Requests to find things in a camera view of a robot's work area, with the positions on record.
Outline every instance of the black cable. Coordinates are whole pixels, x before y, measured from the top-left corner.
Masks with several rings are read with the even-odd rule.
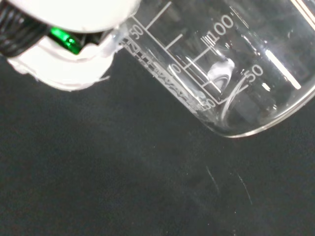
[[[50,27],[5,0],[0,2],[0,54],[16,57],[47,35]]]

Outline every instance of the scratch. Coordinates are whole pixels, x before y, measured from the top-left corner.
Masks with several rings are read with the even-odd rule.
[[[250,202],[251,202],[251,205],[252,205],[252,198],[251,198],[251,196],[250,196],[250,193],[248,192],[248,189],[247,189],[247,187],[246,187],[246,185],[245,185],[245,183],[244,183],[243,179],[240,177],[240,175],[239,175],[239,174],[237,174],[237,176],[238,176],[238,178],[240,179],[240,181],[242,182],[242,184],[244,185],[245,190],[246,190],[247,195],[248,195],[248,198],[249,198],[249,200],[250,200]]]
[[[215,178],[213,178],[213,176],[212,176],[212,174],[211,174],[211,172],[210,172],[210,170],[209,170],[208,166],[206,166],[206,168],[207,168],[207,172],[208,172],[208,174],[210,175],[210,177],[211,177],[211,179],[212,179],[213,183],[214,183],[214,184],[215,184],[215,186],[216,186],[216,189],[217,189],[218,194],[220,194],[220,190],[219,190],[219,187],[218,187],[218,185],[217,185],[217,182],[216,182]]]

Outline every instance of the glass beaker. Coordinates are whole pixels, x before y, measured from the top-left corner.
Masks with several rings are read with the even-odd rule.
[[[142,0],[124,47],[213,131],[243,137],[315,89],[315,1]]]

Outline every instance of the dark table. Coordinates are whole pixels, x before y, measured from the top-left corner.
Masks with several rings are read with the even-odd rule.
[[[232,140],[126,52],[78,92],[0,71],[1,236],[315,235],[315,102]]]

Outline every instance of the green led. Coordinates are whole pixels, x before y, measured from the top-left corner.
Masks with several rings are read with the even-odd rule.
[[[73,38],[73,36],[71,36],[71,34],[63,31],[62,29],[52,27],[50,33],[61,46],[63,46],[73,54],[78,55],[82,50],[82,46],[80,45],[80,43],[77,42]]]

